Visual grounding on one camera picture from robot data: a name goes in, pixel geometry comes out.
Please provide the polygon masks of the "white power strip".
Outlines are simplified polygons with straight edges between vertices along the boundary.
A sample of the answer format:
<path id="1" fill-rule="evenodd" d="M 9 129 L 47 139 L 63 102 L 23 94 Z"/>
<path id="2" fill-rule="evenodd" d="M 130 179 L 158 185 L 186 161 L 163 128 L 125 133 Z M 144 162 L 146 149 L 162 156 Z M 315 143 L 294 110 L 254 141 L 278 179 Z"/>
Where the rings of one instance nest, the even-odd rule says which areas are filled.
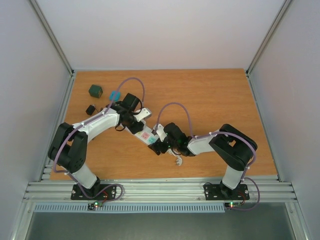
<path id="1" fill-rule="evenodd" d="M 145 120 L 136 122 L 133 126 L 126 127 L 125 130 L 147 146 L 154 144 L 159 139 L 158 135 L 153 134 L 153 129 L 147 126 Z"/>

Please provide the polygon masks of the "light blue adapter plug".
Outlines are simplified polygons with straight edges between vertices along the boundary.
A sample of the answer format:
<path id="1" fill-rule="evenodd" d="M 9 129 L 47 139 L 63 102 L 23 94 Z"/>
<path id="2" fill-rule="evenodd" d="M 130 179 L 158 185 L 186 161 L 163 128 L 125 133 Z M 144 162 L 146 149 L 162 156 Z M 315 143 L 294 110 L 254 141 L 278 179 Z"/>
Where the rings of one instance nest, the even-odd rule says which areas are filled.
<path id="1" fill-rule="evenodd" d="M 114 90 L 114 91 L 111 92 L 111 94 L 109 95 L 108 99 L 110 101 L 112 101 L 112 100 L 118 101 L 120 99 L 120 97 L 121 97 L 121 92 Z"/>

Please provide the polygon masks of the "black adapter with thin cable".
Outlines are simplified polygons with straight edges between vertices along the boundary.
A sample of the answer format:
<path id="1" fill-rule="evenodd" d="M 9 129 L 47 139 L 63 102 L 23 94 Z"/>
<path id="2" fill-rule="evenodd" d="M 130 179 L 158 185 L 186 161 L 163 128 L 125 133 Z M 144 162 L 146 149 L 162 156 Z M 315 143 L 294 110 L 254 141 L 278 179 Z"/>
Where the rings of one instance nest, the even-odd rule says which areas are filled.
<path id="1" fill-rule="evenodd" d="M 97 108 L 95 104 L 91 104 L 88 106 L 88 108 L 85 110 L 85 112 L 88 116 L 92 116 L 94 113 L 99 113 L 102 110 L 103 110 L 103 108 Z"/>

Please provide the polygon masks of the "dark green cube plug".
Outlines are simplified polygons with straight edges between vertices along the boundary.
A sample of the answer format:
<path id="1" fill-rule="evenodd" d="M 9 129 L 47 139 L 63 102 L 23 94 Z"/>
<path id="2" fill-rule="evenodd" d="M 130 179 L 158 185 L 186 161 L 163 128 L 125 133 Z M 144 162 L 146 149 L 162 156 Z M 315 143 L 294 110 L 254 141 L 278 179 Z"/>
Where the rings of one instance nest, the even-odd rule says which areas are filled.
<path id="1" fill-rule="evenodd" d="M 103 94 L 103 89 L 100 85 L 92 84 L 88 92 L 91 97 L 99 99 Z"/>

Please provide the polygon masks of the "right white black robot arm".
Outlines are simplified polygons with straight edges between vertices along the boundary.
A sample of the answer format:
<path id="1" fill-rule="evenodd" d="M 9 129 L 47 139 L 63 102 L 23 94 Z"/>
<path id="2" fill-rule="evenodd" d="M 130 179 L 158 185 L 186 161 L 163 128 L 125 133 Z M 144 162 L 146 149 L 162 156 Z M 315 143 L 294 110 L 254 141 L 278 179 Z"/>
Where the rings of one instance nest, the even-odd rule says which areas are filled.
<path id="1" fill-rule="evenodd" d="M 153 132 L 158 135 L 158 139 L 148 147 L 157 155 L 168 150 L 176 151 L 184 157 L 217 153 L 227 164 L 225 174 L 216 188 L 217 194 L 224 200 L 238 193 L 238 186 L 249 168 L 249 161 L 256 159 L 256 142 L 227 123 L 219 130 L 203 136 L 187 136 L 173 122 Z"/>

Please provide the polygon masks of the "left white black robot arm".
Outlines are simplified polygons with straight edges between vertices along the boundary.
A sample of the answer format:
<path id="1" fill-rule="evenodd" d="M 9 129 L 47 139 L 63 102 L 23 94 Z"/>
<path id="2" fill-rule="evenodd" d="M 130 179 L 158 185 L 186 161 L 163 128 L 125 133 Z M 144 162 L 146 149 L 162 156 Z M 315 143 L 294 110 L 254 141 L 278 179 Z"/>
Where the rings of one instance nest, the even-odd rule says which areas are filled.
<path id="1" fill-rule="evenodd" d="M 86 164 L 88 143 L 110 128 L 122 126 L 132 134 L 142 131 L 144 123 L 138 116 L 143 109 L 143 102 L 128 93 L 123 100 L 108 104 L 82 122 L 61 123 L 49 147 L 48 158 L 80 184 L 87 198 L 96 199 L 101 193 L 100 179 Z"/>

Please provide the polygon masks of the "right controller board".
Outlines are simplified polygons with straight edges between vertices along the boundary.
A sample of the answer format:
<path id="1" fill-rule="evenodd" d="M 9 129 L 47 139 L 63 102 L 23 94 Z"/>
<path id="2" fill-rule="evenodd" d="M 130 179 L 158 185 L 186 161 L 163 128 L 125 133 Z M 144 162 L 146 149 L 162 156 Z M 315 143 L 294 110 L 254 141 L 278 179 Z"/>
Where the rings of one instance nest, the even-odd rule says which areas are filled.
<path id="1" fill-rule="evenodd" d="M 224 203 L 224 207 L 225 207 L 227 210 L 236 209 L 236 208 L 241 207 L 241 206 L 242 206 L 242 203 L 241 203 L 241 202 L 231 201 L 231 202 L 225 202 L 225 203 Z"/>

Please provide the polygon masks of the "controller board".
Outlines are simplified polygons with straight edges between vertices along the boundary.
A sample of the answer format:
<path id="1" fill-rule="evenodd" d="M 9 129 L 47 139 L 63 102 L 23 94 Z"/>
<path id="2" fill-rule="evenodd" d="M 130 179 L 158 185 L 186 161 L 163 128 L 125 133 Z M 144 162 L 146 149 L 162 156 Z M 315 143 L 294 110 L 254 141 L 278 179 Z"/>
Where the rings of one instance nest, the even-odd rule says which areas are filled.
<path id="1" fill-rule="evenodd" d="M 225 202 L 225 203 L 224 203 L 224 207 L 225 207 L 227 210 L 236 209 L 236 208 L 241 207 L 241 206 L 242 206 L 242 203 L 241 203 L 241 202 L 231 201 L 231 202 Z"/>
<path id="2" fill-rule="evenodd" d="M 102 202 L 93 202 L 93 203 L 88 203 L 87 204 L 87 210 L 88 211 L 95 211 L 98 208 L 101 208 L 103 206 Z"/>

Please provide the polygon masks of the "left controller board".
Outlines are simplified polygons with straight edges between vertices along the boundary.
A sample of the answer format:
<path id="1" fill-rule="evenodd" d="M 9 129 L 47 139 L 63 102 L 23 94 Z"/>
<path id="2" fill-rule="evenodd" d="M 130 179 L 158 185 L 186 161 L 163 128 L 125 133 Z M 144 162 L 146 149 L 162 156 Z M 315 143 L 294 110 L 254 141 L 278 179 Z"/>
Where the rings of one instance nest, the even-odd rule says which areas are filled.
<path id="1" fill-rule="evenodd" d="M 93 203 L 88 203 L 87 204 L 87 210 L 88 211 L 95 211 L 98 208 L 101 208 L 103 206 L 102 202 L 93 202 Z"/>

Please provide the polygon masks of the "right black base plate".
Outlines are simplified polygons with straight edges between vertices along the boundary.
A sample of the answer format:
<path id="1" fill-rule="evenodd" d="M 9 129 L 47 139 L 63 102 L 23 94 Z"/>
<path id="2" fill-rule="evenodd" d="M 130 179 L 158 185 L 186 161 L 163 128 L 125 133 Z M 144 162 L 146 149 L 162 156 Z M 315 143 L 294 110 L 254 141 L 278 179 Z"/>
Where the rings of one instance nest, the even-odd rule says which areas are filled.
<path id="1" fill-rule="evenodd" d="M 230 189 L 222 182 L 220 182 L 219 184 L 206 182 L 203 185 L 203 190 L 205 199 L 207 201 L 240 201 L 250 199 L 248 186 L 242 183 L 239 183 L 235 189 Z"/>

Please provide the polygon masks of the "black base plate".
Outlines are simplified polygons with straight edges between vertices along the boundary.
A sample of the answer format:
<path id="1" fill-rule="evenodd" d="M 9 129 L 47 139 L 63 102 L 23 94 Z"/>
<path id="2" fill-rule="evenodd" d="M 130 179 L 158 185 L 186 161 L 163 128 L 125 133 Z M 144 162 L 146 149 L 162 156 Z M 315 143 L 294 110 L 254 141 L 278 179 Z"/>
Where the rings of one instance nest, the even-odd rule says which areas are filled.
<path id="1" fill-rule="evenodd" d="M 70 199 L 74 201 L 111 201 L 116 198 L 116 193 L 119 188 L 114 184 L 100 184 L 99 186 L 93 186 L 90 189 L 75 184 L 71 190 Z"/>
<path id="2" fill-rule="evenodd" d="M 239 183 L 235 189 L 230 189 L 222 182 L 220 182 L 219 184 L 206 182 L 203 185 L 203 190 L 205 199 L 207 201 L 240 201 L 250 199 L 248 186 L 242 183 Z"/>

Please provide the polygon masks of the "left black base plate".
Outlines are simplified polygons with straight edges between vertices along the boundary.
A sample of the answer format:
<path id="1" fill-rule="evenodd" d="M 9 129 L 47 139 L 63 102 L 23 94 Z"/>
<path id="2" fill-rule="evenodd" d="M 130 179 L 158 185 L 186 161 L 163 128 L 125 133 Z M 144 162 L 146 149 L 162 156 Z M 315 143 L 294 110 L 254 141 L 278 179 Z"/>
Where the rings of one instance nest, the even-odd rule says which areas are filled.
<path id="1" fill-rule="evenodd" d="M 93 186 L 90 189 L 75 184 L 71 190 L 70 199 L 74 201 L 111 201 L 116 198 L 116 193 L 119 188 L 114 184 L 100 184 L 99 186 Z"/>

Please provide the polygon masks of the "aluminium mounting rail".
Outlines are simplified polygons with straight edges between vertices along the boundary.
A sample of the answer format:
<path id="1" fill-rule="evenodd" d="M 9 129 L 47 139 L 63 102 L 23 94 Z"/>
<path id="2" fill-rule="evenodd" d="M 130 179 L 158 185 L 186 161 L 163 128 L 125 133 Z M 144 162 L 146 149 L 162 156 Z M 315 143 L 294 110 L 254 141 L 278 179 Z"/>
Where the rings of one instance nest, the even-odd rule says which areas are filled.
<path id="1" fill-rule="evenodd" d="M 193 203 L 205 202 L 205 183 L 218 184 L 217 177 L 114 179 L 106 184 L 123 185 L 123 203 Z M 244 182 L 249 191 L 249 202 L 297 202 L 293 185 L 280 182 L 275 175 L 252 177 Z M 24 202 L 70 202 L 74 182 L 70 180 L 44 180 L 27 184 Z"/>

